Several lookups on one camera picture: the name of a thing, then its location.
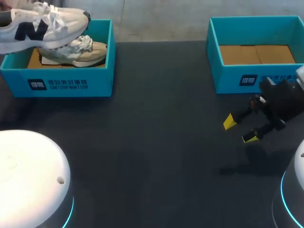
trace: blue box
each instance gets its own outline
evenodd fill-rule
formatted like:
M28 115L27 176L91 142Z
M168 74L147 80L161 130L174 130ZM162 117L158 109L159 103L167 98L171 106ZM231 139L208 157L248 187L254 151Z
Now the blue box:
M296 64L224 65L220 45L288 45ZM260 93L266 77L296 79L304 64L304 25L298 16L210 18L206 50L218 94ZM251 83L241 83L244 78Z
M27 69L33 49L6 55L0 72L15 97L111 96L115 38L111 20L92 20L84 35L108 45L105 67ZM69 82L56 85L54 82ZM39 83L32 88L31 82Z

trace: glowing blue ring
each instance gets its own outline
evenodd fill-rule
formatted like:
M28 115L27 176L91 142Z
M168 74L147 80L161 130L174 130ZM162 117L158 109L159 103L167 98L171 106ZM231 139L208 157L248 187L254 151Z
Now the glowing blue ring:
M63 225L62 228L65 228L67 226L67 224L68 224L68 222L69 222L69 220L70 220L70 218L72 216L73 208L74 208L74 197L73 197L73 203L72 203L72 209L71 209L70 215L68 216L68 218L66 220L66 223Z
M283 177L282 177L282 180L281 180L281 196L282 196L282 201L283 201L283 203L284 203L284 206L285 206L285 208L286 208L288 214L289 214L290 217L294 220L294 222L295 222L300 228L304 228L304 227L302 227L301 224L293 217L293 215L291 214L291 212L289 211L289 209L288 209L288 207L287 207L287 205L286 205L286 203L285 203L284 196L283 196L283 190L282 190L284 175L285 175L285 172L284 172Z

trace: table surface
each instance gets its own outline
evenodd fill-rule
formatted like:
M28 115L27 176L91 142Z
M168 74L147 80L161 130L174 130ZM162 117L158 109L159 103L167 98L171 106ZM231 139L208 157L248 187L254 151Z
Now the table surface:
M75 228L272 228L271 201L304 138L304 116L260 142L266 120L223 121L249 95L216 95L204 41L117 43L114 93L13 99L0 82L1 128L53 139L75 185Z

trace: white sneaker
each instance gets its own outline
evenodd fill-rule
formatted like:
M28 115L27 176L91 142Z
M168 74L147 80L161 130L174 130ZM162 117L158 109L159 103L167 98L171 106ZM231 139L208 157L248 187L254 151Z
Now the white sneaker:
M84 14L53 11L38 13L33 10L12 9L0 12L10 16L10 23L0 23L0 54L14 53L29 47L62 47L86 29L89 20Z
M82 9L75 9L75 8L61 8L61 7L56 7L53 5L49 5L47 2L34 2L34 3L24 3L21 4L20 7L18 7L23 10L33 10L38 13L50 13L51 11L56 11L56 12L66 12L66 13L74 13L74 14L85 14L89 21L91 20L91 16L87 11L84 11Z
M89 36L80 36L66 47L56 50L38 49L43 65L92 67L105 62L107 45L94 42Z

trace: n logo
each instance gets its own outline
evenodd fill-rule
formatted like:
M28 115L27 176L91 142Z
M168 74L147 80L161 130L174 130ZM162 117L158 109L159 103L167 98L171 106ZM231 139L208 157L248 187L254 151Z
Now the n logo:
M25 40L25 37L27 35L31 40L43 40L43 37L46 34L47 29L48 29L48 25L43 20L40 21L37 31L35 31L32 22L22 22L19 24L17 28L15 39L22 41Z

